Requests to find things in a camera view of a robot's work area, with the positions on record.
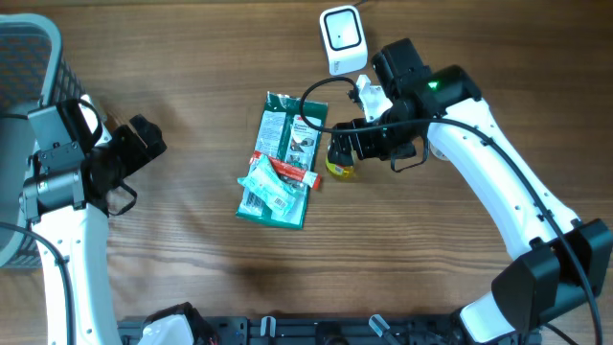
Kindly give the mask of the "yellow oil bottle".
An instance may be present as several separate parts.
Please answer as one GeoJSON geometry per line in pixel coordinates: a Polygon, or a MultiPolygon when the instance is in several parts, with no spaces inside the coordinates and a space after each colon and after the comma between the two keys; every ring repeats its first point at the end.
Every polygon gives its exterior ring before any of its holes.
{"type": "Polygon", "coordinates": [[[341,166],[335,163],[331,163],[326,159],[326,169],[328,173],[339,180],[348,180],[354,177],[354,166],[341,166]]]}

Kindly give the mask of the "teal white pouch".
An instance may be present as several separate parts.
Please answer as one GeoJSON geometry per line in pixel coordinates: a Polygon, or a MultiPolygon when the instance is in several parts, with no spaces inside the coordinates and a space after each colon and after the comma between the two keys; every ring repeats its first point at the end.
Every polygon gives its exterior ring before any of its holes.
{"type": "Polygon", "coordinates": [[[301,196],[299,190],[278,177],[267,155],[261,155],[253,164],[253,169],[238,179],[238,184],[255,194],[280,217],[285,217],[301,196]]]}

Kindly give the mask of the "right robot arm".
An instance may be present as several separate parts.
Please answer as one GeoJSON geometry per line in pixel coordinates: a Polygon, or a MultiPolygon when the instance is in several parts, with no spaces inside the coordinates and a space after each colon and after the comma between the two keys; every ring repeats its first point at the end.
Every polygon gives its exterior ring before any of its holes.
{"type": "Polygon", "coordinates": [[[378,86],[350,91],[364,117],[337,124],[327,166],[347,175],[359,160],[405,160],[416,167],[437,150],[480,199],[511,264],[489,291],[461,308],[465,340],[486,344],[549,325],[581,305],[594,306],[612,252],[599,219],[582,221],[537,178],[493,119],[488,103],[459,66],[432,72],[402,39],[373,59],[378,86]],[[421,139],[424,151],[417,151],[421,139]]]}

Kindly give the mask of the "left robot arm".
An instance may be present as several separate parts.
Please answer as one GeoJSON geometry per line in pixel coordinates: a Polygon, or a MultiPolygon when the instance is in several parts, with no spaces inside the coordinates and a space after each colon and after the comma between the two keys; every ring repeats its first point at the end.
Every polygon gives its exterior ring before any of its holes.
{"type": "Polygon", "coordinates": [[[122,344],[108,278],[107,196],[167,148],[142,115],[107,132],[94,105],[66,100],[28,114],[38,150],[19,202],[40,251],[51,344],[122,344]]]}

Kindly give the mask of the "green lid white jar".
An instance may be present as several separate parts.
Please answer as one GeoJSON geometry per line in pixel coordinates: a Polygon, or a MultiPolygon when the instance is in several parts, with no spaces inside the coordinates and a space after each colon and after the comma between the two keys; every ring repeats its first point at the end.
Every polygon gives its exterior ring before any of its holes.
{"type": "Polygon", "coordinates": [[[434,155],[437,159],[442,161],[448,161],[446,155],[438,148],[436,148],[433,144],[429,145],[430,153],[434,155]]]}

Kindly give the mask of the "red white tube package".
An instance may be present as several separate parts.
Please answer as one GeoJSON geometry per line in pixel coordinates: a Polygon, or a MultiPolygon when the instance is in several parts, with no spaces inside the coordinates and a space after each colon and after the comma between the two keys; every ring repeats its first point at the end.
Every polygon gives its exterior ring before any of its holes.
{"type": "Polygon", "coordinates": [[[293,166],[257,150],[250,157],[249,165],[256,169],[256,172],[250,172],[250,175],[254,175],[258,186],[282,189],[284,184],[288,188],[302,192],[307,189],[317,190],[321,183],[321,176],[318,173],[293,166]],[[267,158],[270,169],[267,166],[259,168],[259,161],[263,157],[267,158]]]}

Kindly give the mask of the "green 3M gloves package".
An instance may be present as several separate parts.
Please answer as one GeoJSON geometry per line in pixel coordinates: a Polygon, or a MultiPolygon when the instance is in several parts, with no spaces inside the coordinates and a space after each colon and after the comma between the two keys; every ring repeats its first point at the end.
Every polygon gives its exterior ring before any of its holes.
{"type": "MultiPolygon", "coordinates": [[[[316,128],[327,119],[328,105],[307,101],[304,110],[300,111],[299,103],[298,98],[288,95],[273,92],[266,95],[254,151],[313,172],[321,139],[321,132],[316,128]]],[[[311,190],[302,191],[292,210],[285,217],[280,217],[243,187],[236,216],[264,225],[301,229],[311,190]]]]}

